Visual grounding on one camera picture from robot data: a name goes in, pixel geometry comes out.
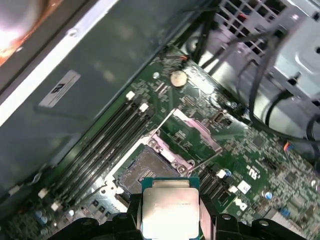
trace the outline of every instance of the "wire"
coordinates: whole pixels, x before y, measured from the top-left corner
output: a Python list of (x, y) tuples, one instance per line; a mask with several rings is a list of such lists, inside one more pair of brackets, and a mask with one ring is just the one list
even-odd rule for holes
[[(320, 115), (316, 114), (314, 115), (308, 122), (308, 124), (306, 125), (306, 138), (308, 140), (315, 140), (315, 136), (314, 136), (314, 126), (315, 123), (320, 121)], [(320, 158), (320, 150), (318, 148), (318, 146), (316, 144), (311, 144), (312, 148), (313, 148), (313, 153), (314, 153), (314, 160), (315, 162), (318, 162), (319, 158)]]
[(200, 59), (202, 55), (205, 53), (207, 44), (208, 44), (208, 39), (209, 39), (209, 33), (211, 30), (211, 25), (214, 22), (214, 15), (216, 15), (216, 11), (213, 12), (213, 16), (211, 16), (211, 12), (206, 12), (204, 13), (207, 17), (207, 19), (204, 20), (201, 34), (198, 38), (197, 45), (195, 47), (194, 52), (192, 53), (192, 60), (196, 63), (199, 64)]
[(265, 32), (260, 32), (258, 34), (252, 34), (249, 36), (232, 39), (227, 43), (228, 47), (226, 49), (219, 49), (217, 52), (218, 54), (215, 54), (213, 57), (211, 57), (201, 67), (202, 68), (204, 68), (204, 66), (207, 67), (222, 55), (219, 61), (208, 72), (208, 74), (212, 76), (221, 67), (221, 65), (225, 62), (225, 60), (234, 52), (234, 50), (237, 48), (238, 43), (246, 43), (246, 42), (256, 41), (258, 39), (267, 38), (268, 36), (270, 36), (270, 34), (271, 32), (265, 31)]
[[(205, 8), (191, 8), (186, 9), (181, 12), (178, 12), (177, 14), (183, 14), (183, 13), (204, 13), (204, 12), (214, 12), (218, 11), (220, 7), (205, 7)], [(201, 14), (198, 16), (191, 24), (190, 26), (174, 41), (173, 45), (177, 46), (178, 48), (181, 48), (183, 44), (191, 37), (191, 35), (199, 28), (200, 24), (204, 21), (204, 15)]]
[(261, 59), (260, 65), (256, 71), (254, 80), (252, 82), (252, 87), (250, 89), (250, 94), (249, 94), (249, 117), (250, 120), (252, 121), (252, 124), (257, 128), (265, 131), (266, 133), (276, 135), (280, 138), (287, 139), (292, 142), (299, 142), (299, 143), (307, 143), (307, 144), (320, 144), (320, 140), (309, 140), (309, 139), (304, 139), (292, 135), (285, 134), (283, 132), (279, 132), (277, 130), (274, 130), (267, 125), (265, 125), (263, 122), (261, 122), (258, 118), (256, 118), (254, 114), (254, 109), (255, 109), (255, 103), (256, 103), (256, 98), (258, 95), (258, 89), (259, 86), (263, 80), (263, 77), (265, 75), (265, 72), (268, 68), (268, 65), (273, 58), (273, 56), (276, 55), (277, 48), (276, 45), (278, 44), (279, 40), (277, 38), (272, 38), (269, 40), (268, 43), (268, 48), (267, 51), (264, 55), (264, 58)]
[(287, 141), (286, 144), (283, 147), (283, 151), (286, 152), (286, 151), (290, 150), (290, 147), (291, 147), (291, 144)]
[(270, 125), (270, 117), (271, 117), (271, 114), (272, 114), (273, 110), (275, 109), (276, 105), (278, 103), (280, 103), (282, 100), (286, 100), (288, 98), (291, 98), (292, 96), (293, 96), (293, 94), (291, 92), (289, 92), (287, 89), (281, 91), (276, 96), (275, 100), (273, 101), (273, 103), (270, 105), (268, 111), (266, 112), (265, 120), (264, 120), (265, 125), (267, 125), (269, 127), (269, 125)]
[(244, 19), (246, 19), (246, 18), (248, 17), (248, 16), (245, 15), (244, 13), (239, 13), (239, 16), (242, 17), (242, 18), (244, 18)]
[(241, 98), (241, 94), (240, 94), (240, 88), (241, 88), (241, 81), (242, 81), (242, 75), (244, 74), (244, 72), (251, 66), (251, 64), (254, 65), (258, 65), (257, 61), (254, 59), (251, 59), (250, 61), (248, 61), (243, 68), (239, 71), (238, 75), (237, 75), (237, 81), (236, 81), (236, 86), (235, 86), (235, 91), (236, 91), (236, 96), (238, 98), (239, 101), (243, 102), (242, 98)]

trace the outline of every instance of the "sticker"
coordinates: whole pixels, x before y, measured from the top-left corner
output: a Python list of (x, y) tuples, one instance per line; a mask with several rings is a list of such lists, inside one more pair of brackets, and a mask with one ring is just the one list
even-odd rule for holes
[(254, 180), (257, 180), (260, 178), (259, 170), (255, 169), (254, 167), (246, 166), (246, 168), (249, 170), (249, 176), (252, 177)]
[(67, 93), (67, 91), (78, 81), (80, 74), (70, 70), (52, 88), (52, 90), (39, 103), (40, 107), (53, 108), (57, 102)]
[(244, 180), (242, 180), (239, 185), (237, 186), (237, 188), (243, 193), (243, 194), (247, 194), (247, 192), (250, 190), (251, 186), (246, 183)]
[(245, 204), (244, 202), (242, 202), (240, 198), (236, 198), (236, 199), (234, 200), (234, 203), (235, 203), (236, 206), (239, 206), (239, 208), (241, 209), (241, 211), (246, 210), (247, 207), (248, 207), (248, 205)]

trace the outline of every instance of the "metal panel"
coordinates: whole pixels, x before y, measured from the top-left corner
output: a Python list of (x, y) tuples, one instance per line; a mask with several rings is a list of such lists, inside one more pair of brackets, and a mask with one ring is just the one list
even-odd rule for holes
[(63, 1), (0, 67), (0, 104), (98, 0)]
[[(290, 31), (290, 36), (283, 43), (283, 51), (280, 52), (282, 55), (278, 59), (282, 58), (282, 60), (291, 62), (292, 64), (283, 68), (278, 62), (278, 68), (270, 68), (273, 79), (271, 77), (271, 79), (268, 78), (262, 81), (256, 101), (255, 114), (264, 119), (270, 102), (274, 100), (280, 91), (288, 89), (296, 97), (282, 101), (277, 105), (272, 112), (270, 126), (289, 135), (305, 137), (309, 119), (314, 114), (320, 114), (320, 101), (313, 104), (310, 97), (314, 97), (315, 95), (320, 97), (320, 94), (317, 94), (319, 87), (316, 86), (316, 82), (310, 81), (310, 77), (312, 76), (314, 81), (315, 76), (307, 68), (302, 69), (303, 66), (297, 61), (296, 55), (300, 51), (300, 54), (309, 58), (318, 57), (315, 56), (314, 46), (305, 43), (303, 39), (306, 40), (306, 38), (310, 37), (307, 34), (308, 32), (317, 32), (314, 31), (314, 27), (306, 24), (306, 22), (313, 21), (313, 24), (316, 24), (311, 19), (311, 16), (315, 12), (320, 11), (320, 9), (316, 4), (308, 0), (281, 1), (286, 5), (286, 8), (281, 13), (271, 8), (267, 9), (264, 13), (259, 13), (261, 7), (266, 8), (266, 0), (223, 0), (221, 2), (222, 10), (219, 13), (220, 16), (216, 19), (221, 23), (220, 30), (211, 32), (209, 37), (210, 44), (207, 47), (208, 51), (201, 59), (200, 65), (206, 62), (228, 39), (232, 39), (235, 36), (241, 37), (249, 33), (256, 34), (259, 30), (273, 29), (279, 25), (285, 27)], [(237, 75), (250, 59), (259, 61), (260, 57), (264, 54), (264, 49), (258, 46), (259, 42), (240, 43), (221, 68), (213, 75), (214, 79), (234, 94), (236, 94), (236, 87), (238, 87), (243, 101), (247, 103), (253, 76), (256, 72), (255, 68), (250, 67), (243, 73), (240, 79)], [(214, 64), (208, 66), (206, 70), (209, 71)], [(297, 71), (301, 71), (307, 75), (301, 80), (300, 86), (293, 87), (288, 83), (288, 77), (294, 76)], [(320, 138), (320, 127), (318, 124), (314, 126), (314, 136), (316, 139)], [(313, 150), (309, 144), (296, 144), (295, 146), (301, 154), (304, 153), (307, 158), (312, 158)]]
[[(70, 32), (72, 39), (84, 37), (57, 67), (34, 70), (36, 74), (26, 79), (35, 89), (33, 93), (25, 94), (24, 102), (13, 98), (5, 108), (5, 102), (0, 106), (1, 113), (10, 106), (17, 108), (12, 114), (7, 112), (8, 119), (1, 121), (0, 185), (8, 189), (44, 163), (60, 161), (117, 93), (192, 15), (177, 12), (203, 2), (120, 0), (87, 34), (77, 27), (76, 34)], [(55, 54), (57, 58), (64, 57), (67, 51), (60, 50)], [(70, 70), (80, 75), (76, 83), (54, 107), (39, 106)], [(25, 89), (30, 87), (28, 81), (21, 84)]]

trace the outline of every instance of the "integrated circuit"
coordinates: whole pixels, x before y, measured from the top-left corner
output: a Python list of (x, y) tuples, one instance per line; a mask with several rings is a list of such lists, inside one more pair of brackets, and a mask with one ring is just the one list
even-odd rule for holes
[(293, 184), (296, 181), (296, 174), (291, 171), (284, 177), (284, 180), (289, 184)]
[(253, 141), (252, 141), (252, 143), (258, 148), (258, 149), (260, 149), (260, 148), (262, 148), (262, 146), (265, 144), (265, 139), (263, 138), (263, 137), (261, 137), (261, 136), (256, 136), (254, 139), (253, 139)]

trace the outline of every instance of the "electronic component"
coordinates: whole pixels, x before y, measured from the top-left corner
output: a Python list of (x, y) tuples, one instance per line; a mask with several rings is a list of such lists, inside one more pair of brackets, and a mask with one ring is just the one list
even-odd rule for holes
[(180, 89), (186, 85), (188, 76), (184, 71), (178, 70), (171, 73), (170, 82), (173, 87)]
[(265, 139), (260, 135), (256, 136), (252, 141), (253, 145), (255, 145), (258, 149), (260, 149), (265, 142)]
[(141, 193), (141, 181), (146, 177), (177, 177), (180, 174), (149, 146), (135, 158), (120, 176), (119, 185), (130, 194)]
[(289, 184), (294, 184), (295, 181), (296, 181), (296, 173), (294, 172), (289, 172), (285, 177), (284, 177), (284, 180), (289, 183)]
[(280, 210), (280, 214), (284, 216), (286, 219), (290, 217), (290, 211), (287, 208), (282, 208)]
[(273, 172), (277, 172), (278, 171), (278, 164), (274, 161), (272, 161), (270, 158), (268, 157), (264, 157), (262, 159), (262, 163), (263, 165), (265, 165), (267, 167), (267, 169), (273, 171)]
[(219, 123), (224, 117), (223, 112), (217, 112), (213, 117), (212, 117), (212, 121), (215, 123)]
[(272, 221), (277, 222), (278, 224), (284, 226), (290, 231), (302, 236), (305, 238), (305, 235), (302, 233), (300, 229), (298, 229), (295, 224), (282, 216), (276, 209), (270, 209), (268, 213), (264, 216), (265, 219), (270, 219)]
[(200, 173), (199, 178), (200, 193), (208, 195), (211, 200), (218, 200), (223, 206), (234, 198), (232, 197), (232, 193), (235, 193), (232, 188), (233, 179), (227, 176), (227, 173), (217, 164), (210, 168), (206, 167)]
[(316, 209), (316, 206), (315, 205), (310, 205), (308, 207), (308, 209), (305, 211), (305, 216), (309, 219), (311, 218), (313, 215), (314, 215), (314, 212), (315, 212), (315, 209)]
[(146, 239), (194, 239), (199, 235), (199, 191), (192, 187), (192, 180), (143, 180), (141, 224)]

